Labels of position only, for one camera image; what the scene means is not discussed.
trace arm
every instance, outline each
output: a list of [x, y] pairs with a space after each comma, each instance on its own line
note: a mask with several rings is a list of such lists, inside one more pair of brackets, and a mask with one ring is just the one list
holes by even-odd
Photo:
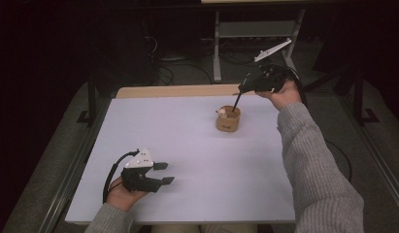
[[280, 110], [283, 165], [293, 190], [296, 232], [363, 232], [363, 200], [339, 171], [294, 82], [258, 92]]
[[122, 184], [121, 178], [111, 184], [106, 203], [103, 204], [95, 219], [86, 229], [86, 233], [127, 233], [133, 223], [129, 215], [132, 206], [147, 192], [129, 192]]

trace white tabletop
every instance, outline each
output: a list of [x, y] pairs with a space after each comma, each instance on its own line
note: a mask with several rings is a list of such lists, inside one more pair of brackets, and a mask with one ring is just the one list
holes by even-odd
[[[150, 149], [175, 177], [131, 210], [136, 222], [292, 222], [291, 186], [283, 168], [278, 111], [244, 95], [239, 129], [216, 129], [216, 110], [235, 96], [115, 99], [88, 159], [66, 221], [89, 223], [102, 206], [106, 177], [123, 154]], [[124, 159], [114, 176], [118, 177]]]

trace gripper jaw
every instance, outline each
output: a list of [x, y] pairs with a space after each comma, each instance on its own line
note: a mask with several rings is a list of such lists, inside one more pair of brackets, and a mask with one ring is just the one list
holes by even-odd
[[168, 163], [153, 162], [147, 149], [141, 150], [126, 163], [120, 173], [123, 186], [128, 191], [157, 192], [162, 185], [170, 184], [175, 177], [165, 177], [162, 180], [158, 180], [146, 177], [146, 173], [151, 168], [153, 170], [164, 170], [167, 167]]

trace person's right hand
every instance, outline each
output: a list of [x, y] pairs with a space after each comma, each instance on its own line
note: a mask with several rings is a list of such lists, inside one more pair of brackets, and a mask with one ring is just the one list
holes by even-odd
[[260, 97], [267, 98], [272, 101], [275, 108], [277, 108], [279, 111], [286, 105], [297, 102], [302, 103], [301, 96], [294, 81], [286, 81], [283, 88], [276, 93], [272, 93], [270, 91], [255, 93]]

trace pants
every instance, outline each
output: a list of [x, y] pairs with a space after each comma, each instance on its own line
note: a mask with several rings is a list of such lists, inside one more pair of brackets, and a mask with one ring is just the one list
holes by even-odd
[[155, 225], [151, 233], [257, 233], [256, 224]]

